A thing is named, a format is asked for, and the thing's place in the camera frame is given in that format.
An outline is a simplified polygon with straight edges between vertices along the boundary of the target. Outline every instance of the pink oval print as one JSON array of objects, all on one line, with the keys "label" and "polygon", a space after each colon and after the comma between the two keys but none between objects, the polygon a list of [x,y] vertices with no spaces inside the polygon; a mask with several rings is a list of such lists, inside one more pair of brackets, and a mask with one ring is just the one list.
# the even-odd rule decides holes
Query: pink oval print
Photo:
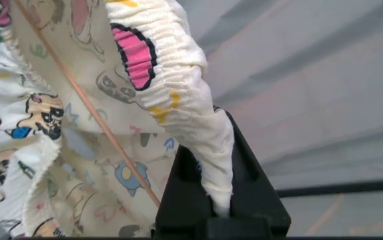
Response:
[{"label": "pink oval print", "polygon": [[132,85],[137,91],[146,90],[155,77],[154,44],[137,29],[119,23],[111,23],[111,30]]}]

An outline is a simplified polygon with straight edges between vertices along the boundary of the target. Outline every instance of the cartoon print fabric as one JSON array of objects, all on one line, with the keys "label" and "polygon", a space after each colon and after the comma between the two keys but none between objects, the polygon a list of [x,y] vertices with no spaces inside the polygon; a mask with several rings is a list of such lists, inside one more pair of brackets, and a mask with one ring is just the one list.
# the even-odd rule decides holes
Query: cartoon print fabric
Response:
[{"label": "cartoon print fabric", "polygon": [[[203,108],[197,113],[203,102],[211,101],[208,86],[201,79],[186,87],[194,92],[185,91],[183,83],[189,84],[193,76],[200,78],[200,72],[164,72],[167,65],[179,61],[164,48],[175,47],[177,40],[160,45],[158,37],[145,27],[148,19],[138,14],[145,7],[149,11],[160,9],[139,0],[20,2],[115,133],[139,174],[161,198],[178,140],[200,154],[191,141],[181,138],[190,132],[175,135],[187,129],[186,121],[173,120],[185,119],[185,115],[176,114],[182,111],[193,121],[198,114],[203,116],[202,122],[218,128],[226,122],[222,110],[213,116],[212,104],[210,110]],[[178,15],[178,21],[183,22],[175,1],[155,2],[175,10],[160,12],[159,16]],[[161,21],[171,19],[161,17]],[[185,67],[204,69],[204,57],[187,33],[179,36],[184,46],[191,45],[191,50],[185,50],[190,52],[189,57],[181,60]],[[25,59],[44,84],[34,81]],[[175,82],[178,77],[184,81]],[[162,78],[171,85],[161,85]],[[209,136],[200,139],[201,144],[211,138],[217,145],[223,140],[220,137],[228,138],[228,133],[214,134],[211,126],[201,125]],[[200,129],[201,125],[195,124],[194,128]],[[88,156],[83,156],[83,147],[78,147],[81,141],[90,149]],[[228,149],[213,145],[210,149],[218,151],[217,160],[226,161]],[[204,179],[208,179],[211,154],[199,155]],[[222,169],[228,172],[228,167],[227,161]],[[217,172],[214,176],[223,177]],[[215,202],[225,201],[226,193],[228,190]],[[0,0],[0,222],[5,229],[12,237],[148,237],[156,213],[157,207],[141,183],[101,134],[14,1]]]}]

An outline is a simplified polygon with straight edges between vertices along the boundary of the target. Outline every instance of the gathered fabric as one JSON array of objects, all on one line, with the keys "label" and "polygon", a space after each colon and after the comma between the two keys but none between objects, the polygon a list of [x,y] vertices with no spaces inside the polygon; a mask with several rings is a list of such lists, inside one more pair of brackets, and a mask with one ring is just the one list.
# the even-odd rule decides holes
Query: gathered fabric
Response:
[{"label": "gathered fabric", "polygon": [[149,236],[157,207],[21,14],[26,8],[161,199],[178,145],[227,217],[234,134],[174,0],[0,0],[0,224],[17,236]]}]

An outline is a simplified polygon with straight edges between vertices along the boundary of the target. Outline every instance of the sleeve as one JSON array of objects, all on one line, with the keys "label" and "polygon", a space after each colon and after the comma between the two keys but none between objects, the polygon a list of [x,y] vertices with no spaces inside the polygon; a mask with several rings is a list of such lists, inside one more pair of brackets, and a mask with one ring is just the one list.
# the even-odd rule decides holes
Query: sleeve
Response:
[{"label": "sleeve", "polygon": [[106,0],[113,38],[129,80],[157,123],[190,149],[219,216],[232,194],[233,127],[214,111],[202,80],[207,62],[174,0]]}]

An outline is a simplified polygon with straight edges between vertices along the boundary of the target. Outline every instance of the orange cord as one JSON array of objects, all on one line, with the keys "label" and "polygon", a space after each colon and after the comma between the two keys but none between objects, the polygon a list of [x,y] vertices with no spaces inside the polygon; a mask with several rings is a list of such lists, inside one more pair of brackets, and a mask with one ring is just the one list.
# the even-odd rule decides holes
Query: orange cord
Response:
[{"label": "orange cord", "polygon": [[95,107],[92,105],[91,101],[86,97],[85,93],[80,88],[79,84],[74,80],[74,78],[69,73],[68,69],[62,64],[60,58],[55,54],[52,47],[49,45],[49,43],[44,38],[43,34],[38,30],[38,28],[35,26],[33,20],[31,19],[28,12],[25,10],[24,6],[19,2],[19,0],[15,0],[15,4],[18,6],[20,12],[24,16],[24,18],[27,20],[27,22],[30,24],[33,31],[36,33],[42,44],[46,47],[46,50],[49,52],[53,60],[56,62],[58,67],[62,70],[65,77],[70,81],[70,83],[73,85],[74,89],[76,90],[76,93],[79,95],[80,99],[83,101],[83,103],[86,105],[86,107],[89,109],[95,120],[97,121],[98,125],[103,129],[103,132],[107,135],[108,139],[113,143],[114,147],[116,148],[117,152],[125,159],[126,165],[132,170],[132,173],[135,175],[135,177],[138,179],[138,181],[141,183],[145,191],[150,196],[151,200],[153,200],[154,204],[156,204],[156,207],[160,206],[160,201],[154,194],[154,192],[151,190],[150,186],[144,181],[144,178],[138,173],[137,169],[135,168],[135,165],[132,163],[131,159],[126,155],[123,148],[120,146],[120,144],[116,141],[114,134],[111,132],[110,128],[104,123],[104,120],[98,115],[97,111],[95,110]]}]

